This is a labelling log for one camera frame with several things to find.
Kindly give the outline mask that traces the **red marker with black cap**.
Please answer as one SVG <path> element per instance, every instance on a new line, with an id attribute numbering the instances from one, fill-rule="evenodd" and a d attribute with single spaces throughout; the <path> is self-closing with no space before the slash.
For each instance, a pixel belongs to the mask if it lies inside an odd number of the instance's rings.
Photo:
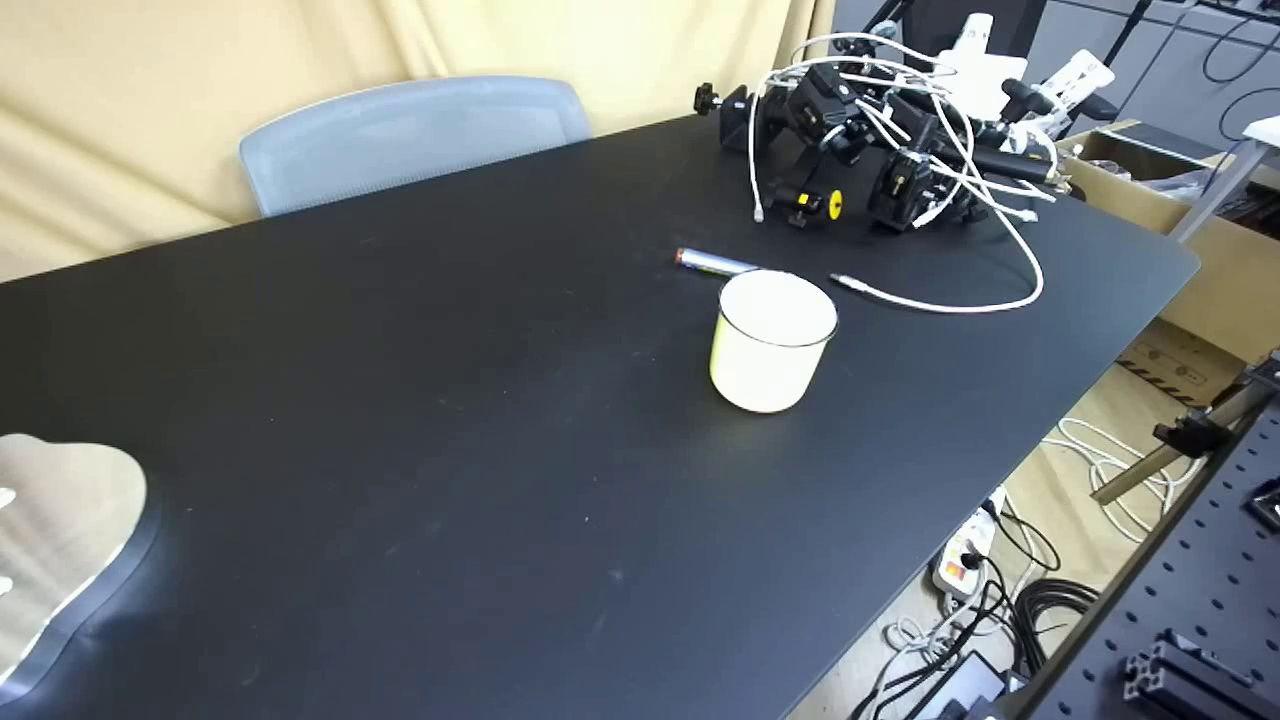
<path id="1" fill-rule="evenodd" d="M 749 258 L 732 258 L 732 256 L 717 256 L 717 253 L 701 253 L 701 249 L 674 249 L 674 264 L 703 271 L 703 277 L 740 277 L 740 271 L 756 271 L 756 264 Z"/>

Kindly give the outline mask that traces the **yellow enamel mug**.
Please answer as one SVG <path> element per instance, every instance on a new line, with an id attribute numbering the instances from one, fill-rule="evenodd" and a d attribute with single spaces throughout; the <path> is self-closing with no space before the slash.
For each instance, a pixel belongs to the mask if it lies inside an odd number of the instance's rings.
<path id="1" fill-rule="evenodd" d="M 811 389 L 837 322 L 831 296 L 811 280 L 740 271 L 718 286 L 709 378 L 743 412 L 787 412 Z"/>

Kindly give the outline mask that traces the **power strip on floor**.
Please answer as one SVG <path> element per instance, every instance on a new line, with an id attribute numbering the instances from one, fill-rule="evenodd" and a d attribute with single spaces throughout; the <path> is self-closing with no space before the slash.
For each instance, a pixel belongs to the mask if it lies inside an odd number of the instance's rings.
<path id="1" fill-rule="evenodd" d="M 996 519 L 976 507 L 930 558 L 930 586 L 968 600 L 984 581 L 984 558 L 996 542 Z"/>

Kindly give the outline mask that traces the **beige backdrop curtain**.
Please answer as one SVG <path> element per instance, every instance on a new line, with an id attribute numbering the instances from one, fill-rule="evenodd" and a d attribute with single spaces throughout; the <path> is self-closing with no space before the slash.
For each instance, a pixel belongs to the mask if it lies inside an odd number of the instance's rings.
<path id="1" fill-rule="evenodd" d="M 551 76 L 586 123 L 758 80 L 840 0 L 0 0 L 0 277 L 254 215 L 241 141 L 315 98 Z"/>

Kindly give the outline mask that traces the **cardboard box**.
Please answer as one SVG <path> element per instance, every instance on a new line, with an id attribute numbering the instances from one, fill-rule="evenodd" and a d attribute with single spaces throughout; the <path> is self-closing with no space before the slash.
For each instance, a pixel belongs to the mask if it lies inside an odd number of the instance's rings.
<path id="1" fill-rule="evenodd" d="M 1061 169 L 1090 206 L 1166 237 L 1183 219 L 1188 201 L 1156 193 L 1156 180 L 1208 164 L 1147 150 L 1111 128 L 1097 128 L 1061 142 Z M 1234 359 L 1256 359 L 1276 349 L 1280 242 L 1226 215 L 1211 215 L 1196 227 L 1188 249 L 1196 253 L 1201 271 L 1164 307 L 1164 320 Z"/>

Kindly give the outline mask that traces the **black perforated breadboard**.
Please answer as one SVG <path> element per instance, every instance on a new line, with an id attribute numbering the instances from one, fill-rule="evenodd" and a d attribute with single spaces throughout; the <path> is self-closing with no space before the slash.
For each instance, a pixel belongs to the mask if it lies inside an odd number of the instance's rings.
<path id="1" fill-rule="evenodd" d="M 1280 405 L 1201 479 L 1034 680 L 1024 720 L 1280 720 Z"/>

